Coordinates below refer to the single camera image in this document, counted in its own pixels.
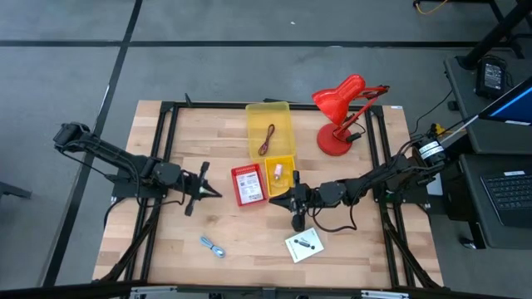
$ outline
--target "yellow plastic container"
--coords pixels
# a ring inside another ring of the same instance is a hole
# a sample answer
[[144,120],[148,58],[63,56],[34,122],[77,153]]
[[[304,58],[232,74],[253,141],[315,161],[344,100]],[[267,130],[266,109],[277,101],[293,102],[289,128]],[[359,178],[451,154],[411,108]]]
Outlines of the yellow plastic container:
[[[283,172],[279,179],[275,179],[274,176],[275,166],[277,166],[277,164],[283,166]],[[264,165],[269,197],[283,194],[287,192],[290,187],[293,187],[293,171],[296,169],[296,165],[293,162],[292,155],[264,159]]]
[[[253,162],[260,163],[268,157],[296,154],[290,106],[287,102],[249,104],[246,106],[246,114],[249,157]],[[269,139],[268,152],[261,156],[259,148],[266,140],[271,124],[275,125],[275,131]]]

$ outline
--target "wooden tabletop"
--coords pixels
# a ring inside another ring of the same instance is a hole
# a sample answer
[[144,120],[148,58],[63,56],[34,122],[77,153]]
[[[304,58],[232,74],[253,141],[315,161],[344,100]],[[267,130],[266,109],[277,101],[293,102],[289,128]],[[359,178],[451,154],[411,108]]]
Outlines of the wooden tabletop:
[[[160,101],[139,101],[126,150],[149,155],[159,108]],[[383,110],[389,143],[395,153],[409,139],[405,116],[400,107],[384,106]],[[328,156],[316,144],[316,134],[328,123],[327,118],[319,111],[292,110],[291,114],[297,146],[296,169],[300,171],[301,182],[316,187],[329,180],[356,178],[372,169],[365,135],[354,142],[347,154]],[[372,121],[382,162],[377,119]],[[363,117],[359,123],[365,125]],[[184,215],[185,206],[163,206],[149,282],[279,287],[391,286],[381,220],[371,191],[354,208],[357,231],[325,233],[317,229],[325,249],[297,264],[293,263],[284,243],[295,234],[290,225],[291,213],[265,202],[242,208],[237,205],[230,170],[252,164],[244,110],[180,109],[170,161],[196,173],[203,161],[209,161],[207,179],[224,197],[197,203],[191,217]],[[172,190],[166,200],[180,197],[180,193]],[[107,274],[129,246],[137,210],[137,203],[131,199],[111,212],[94,278]],[[427,216],[412,204],[403,205],[402,211],[411,251],[432,279],[442,284]],[[349,223],[348,207],[324,209],[318,220],[327,228],[346,225]],[[307,227],[313,226],[312,219],[307,217]],[[222,247],[227,256],[217,258],[201,245],[200,237],[204,235]],[[142,248],[134,277],[140,275],[143,256]],[[405,284],[397,249],[396,261],[400,282]]]

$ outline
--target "concrete floor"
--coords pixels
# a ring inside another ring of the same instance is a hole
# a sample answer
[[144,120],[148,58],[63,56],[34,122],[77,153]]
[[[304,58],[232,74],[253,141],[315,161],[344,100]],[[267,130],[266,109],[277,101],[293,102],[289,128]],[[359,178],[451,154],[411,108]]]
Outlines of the concrete floor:
[[[503,13],[514,3],[499,1]],[[2,40],[122,40],[133,0],[0,0]],[[427,10],[435,3],[423,3]],[[448,3],[430,16],[409,1],[145,0],[134,41],[478,41],[496,19],[487,4]],[[529,32],[525,24],[514,31]],[[34,287],[57,232],[79,165],[52,148],[59,125],[92,126],[117,47],[0,47],[0,181],[33,191],[0,202],[0,289]],[[525,46],[525,53],[530,47]],[[138,100],[310,102],[351,73],[387,84],[383,105],[403,105],[410,130],[451,89],[443,59],[467,49],[322,47],[136,47],[126,54],[102,138],[124,147]],[[509,51],[497,55],[512,56]],[[420,122],[460,119],[444,105]],[[103,163],[95,166],[107,172]],[[58,284],[89,282],[112,185],[89,177]],[[446,286],[527,297],[532,252],[472,252],[456,242],[467,226],[434,217],[432,229]]]

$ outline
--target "black desk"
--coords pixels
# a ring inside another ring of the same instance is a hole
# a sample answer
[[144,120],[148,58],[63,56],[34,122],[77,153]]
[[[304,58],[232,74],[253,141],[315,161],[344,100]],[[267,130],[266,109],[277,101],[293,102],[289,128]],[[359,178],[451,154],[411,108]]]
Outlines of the black desk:
[[[532,60],[505,60],[515,84],[532,76]],[[464,70],[454,57],[447,58],[444,64],[463,118],[476,115],[491,103],[474,92],[476,71]],[[530,127],[475,120],[466,129],[467,136],[464,138],[469,140],[471,148],[477,154],[532,154]]]
[[480,225],[483,241],[492,248],[532,249],[532,229],[503,226],[480,181],[482,174],[509,169],[531,169],[532,158],[498,154],[461,154],[457,163],[460,165],[457,164],[455,168],[451,166],[441,174],[446,198],[457,202],[455,209],[458,211],[450,211],[450,218],[460,213],[465,218],[457,220]]

